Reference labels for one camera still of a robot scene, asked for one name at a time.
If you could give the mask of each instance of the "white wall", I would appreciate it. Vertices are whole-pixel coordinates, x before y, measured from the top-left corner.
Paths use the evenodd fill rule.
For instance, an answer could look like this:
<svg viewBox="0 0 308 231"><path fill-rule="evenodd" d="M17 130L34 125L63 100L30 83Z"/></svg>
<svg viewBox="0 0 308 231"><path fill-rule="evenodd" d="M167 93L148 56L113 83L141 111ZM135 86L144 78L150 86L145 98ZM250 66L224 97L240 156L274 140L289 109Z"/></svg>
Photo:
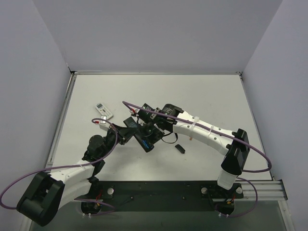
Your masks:
<svg viewBox="0 0 308 231"><path fill-rule="evenodd" d="M44 167L70 73L32 0L0 1L0 191ZM31 178L5 196L14 206ZM0 207L0 230L23 215Z"/></svg>
<svg viewBox="0 0 308 231"><path fill-rule="evenodd" d="M71 70L243 71L282 0L33 0Z"/></svg>
<svg viewBox="0 0 308 231"><path fill-rule="evenodd" d="M297 231L307 230L308 1L284 0L244 70L244 86Z"/></svg>

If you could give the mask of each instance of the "screw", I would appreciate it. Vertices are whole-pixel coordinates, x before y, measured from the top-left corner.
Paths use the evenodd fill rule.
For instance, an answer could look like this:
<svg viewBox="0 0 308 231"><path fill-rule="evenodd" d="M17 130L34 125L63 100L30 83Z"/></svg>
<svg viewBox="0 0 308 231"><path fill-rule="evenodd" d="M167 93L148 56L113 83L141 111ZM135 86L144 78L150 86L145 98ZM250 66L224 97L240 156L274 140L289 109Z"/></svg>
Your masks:
<svg viewBox="0 0 308 231"><path fill-rule="evenodd" d="M235 190L238 194L242 194L243 190L241 187L238 187L236 190Z"/></svg>
<svg viewBox="0 0 308 231"><path fill-rule="evenodd" d="M114 194L114 189L113 189L113 188L107 189L107 193L108 193L109 195Z"/></svg>
<svg viewBox="0 0 308 231"><path fill-rule="evenodd" d="M206 188L206 187L203 187L203 188L201 189L201 193L202 193L202 194L207 194L207 188Z"/></svg>

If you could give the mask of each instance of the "purple cable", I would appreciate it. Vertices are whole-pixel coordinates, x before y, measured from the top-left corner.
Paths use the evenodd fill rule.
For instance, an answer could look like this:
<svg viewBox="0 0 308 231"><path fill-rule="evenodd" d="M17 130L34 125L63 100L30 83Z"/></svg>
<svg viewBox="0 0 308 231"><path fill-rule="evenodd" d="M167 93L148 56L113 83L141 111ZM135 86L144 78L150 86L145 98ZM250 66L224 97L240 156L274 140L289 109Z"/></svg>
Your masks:
<svg viewBox="0 0 308 231"><path fill-rule="evenodd" d="M149 113L153 113L153 114L156 114L156 115L159 115L159 116L164 116L164 117L171 118L171 119L178 120L178 121L182 121L182 122L188 123L188 124L193 124L192 121L185 120L185 119L181 119L181 118L177 118L177 117L174 117L174 116L171 116L171 115L165 115L165 114L163 114L163 113L159 113L159 112L155 112L155 111L151 111L151 110L147 110L147 109L144 109L144 108L142 108L142 107L133 105L133 104L128 103L128 102L125 102L125 101L122 101L122 103L123 103L126 107L128 107L130 110L131 110L131 108L130 108L129 106L134 107L134 108L138 108L138 109L140 109L140 110L143 110L143 111L146 111L146 112L149 112ZM204 125L202 125L202 124L196 123L196 126L199 126L199 127L201 127L201 128L204 128L204 129L210 131L210 128L208 128L207 126L204 126ZM269 167L266 168L266 169L261 169L261 170L243 170L243 172L259 173L259 172L267 172L267 171L270 171L270 169L271 169L271 167L272 167L271 161L270 161L270 159L269 159L263 152L261 152L259 149L255 148L254 146L252 146L252 145L249 144L249 143L246 143L246 142L243 141L243 140L240 140L240 139L235 138L235 137L233 137L233 136L229 136L229 135L224 134L224 133L222 133L222 132L215 131L215 130L212 130L212 132L213 132L213 133L216 133L216 134L218 134L218 135L227 137L227 138L229 138L229 139L232 139L232 140L234 140L234 141L237 141L237 142L239 142L239 143L242 143L242 144L244 144L244 145L246 145L247 147L251 148L252 150L254 150L254 151L256 151L257 153L259 153L261 156L263 156L263 157L266 159L266 161L268 162L268 166L269 166Z"/></svg>
<svg viewBox="0 0 308 231"><path fill-rule="evenodd" d="M86 202L93 202L93 203L99 203L101 205L105 205L105 206L108 206L110 208L112 208L113 210L110 210L110 211L104 211L104 212L100 212L100 213L96 213L96 214L91 214L91 216L99 216L99 215L104 215L104 214L108 214L108 213L113 213L115 212L115 207L113 207L112 205L110 204L107 204L107 203L104 203L104 202L101 202L101 201L97 201L97 200L91 200L91 199L78 199L76 198L75 201L86 201Z"/></svg>
<svg viewBox="0 0 308 231"><path fill-rule="evenodd" d="M9 184L9 185L1 192L1 194L0 194L0 206L2 206L3 208L6 208L6 209L16 209L16 207L7 206L7 205L5 205L5 204L2 202L3 195L6 193L6 191L8 191L8 189L9 189L10 187L12 187L12 186L15 185L17 182L19 182L20 180L22 180L22 179L24 179L24 178L26 178L26 177L28 177L28 176L31 176L31 175L33 175L33 174L35 174L35 173L38 173L38 172L48 171L48 170L53 170L53 169L60 169L60 168L68 168L68 167L80 167L80 166L93 165L93 164L96 164L96 163L98 163L98 162L104 160L107 156L109 156L110 153L115 149L116 144L117 144L117 137L118 137L118 135L117 135L117 132L116 132L116 128L115 128L115 126L114 126L111 122L109 122L108 120L101 119L101 118L94 118L94 119L92 119L92 123L95 123L95 122L94 122L95 120L105 121L106 123L110 124L110 126L112 127L112 129L115 131L115 136L116 136L116 137L115 137L115 143L114 143L113 147L111 148L111 150L110 150L104 157L102 157L102 158L100 158L100 159L98 159L98 160L96 160L96 161L86 163L86 164L81 164L81 165L65 165L65 166L57 166L57 167L47 167L47 168L43 168L43 169L39 169L39 170L35 170L35 171L33 171L33 172L30 172L30 173L27 173L27 174L21 176L20 178L14 180L11 184Z"/></svg>
<svg viewBox="0 0 308 231"><path fill-rule="evenodd" d="M255 203L254 203L254 206L252 206L249 210L247 210L247 211L245 211L245 212L242 212L242 213L239 213L239 214L228 215L228 216L227 216L226 214L220 213L220 212L217 210L217 206L218 206L219 204L216 204L216 205L215 205L215 210L216 210L217 212L219 212L219 213L220 213L222 216L224 216L224 217L228 217L228 218L238 218L238 217L240 217L240 216L243 216L243 215L245 215L245 214L251 212L251 211L254 210L255 207L257 206L257 203L258 203L258 193L257 193L256 187L255 187L255 186L252 184L252 182L250 182L249 180L246 180L246 179L240 178L240 177L238 177L237 179L242 180L242 181L246 181L247 183L249 183L249 184L254 188L255 193L256 193L256 201L255 201Z"/></svg>

